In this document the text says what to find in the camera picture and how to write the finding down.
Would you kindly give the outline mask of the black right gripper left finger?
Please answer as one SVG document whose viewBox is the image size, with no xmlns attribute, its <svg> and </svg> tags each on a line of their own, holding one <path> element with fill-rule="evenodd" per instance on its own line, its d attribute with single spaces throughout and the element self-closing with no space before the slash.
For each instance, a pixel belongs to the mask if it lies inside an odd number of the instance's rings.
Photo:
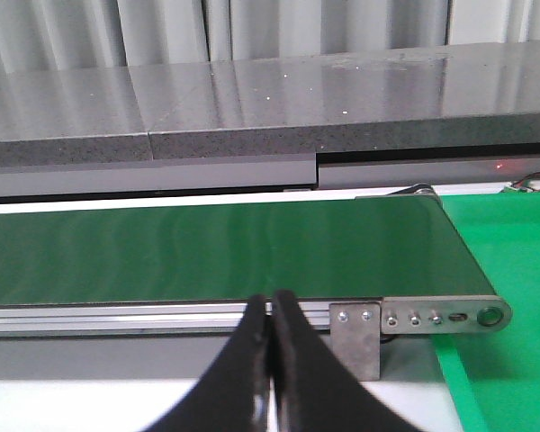
<svg viewBox="0 0 540 432">
<path fill-rule="evenodd" d="M 248 299 L 230 339 L 196 385 L 149 431 L 266 431 L 270 378 L 266 299 Z"/>
</svg>

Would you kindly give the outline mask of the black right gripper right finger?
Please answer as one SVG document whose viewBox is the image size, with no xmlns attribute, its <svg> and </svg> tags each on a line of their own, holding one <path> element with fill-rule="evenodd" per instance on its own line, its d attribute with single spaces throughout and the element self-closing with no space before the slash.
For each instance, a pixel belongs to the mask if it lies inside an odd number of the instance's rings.
<svg viewBox="0 0 540 432">
<path fill-rule="evenodd" d="M 281 431 L 416 431 L 340 363 L 293 292 L 272 299 L 274 391 Z"/>
</svg>

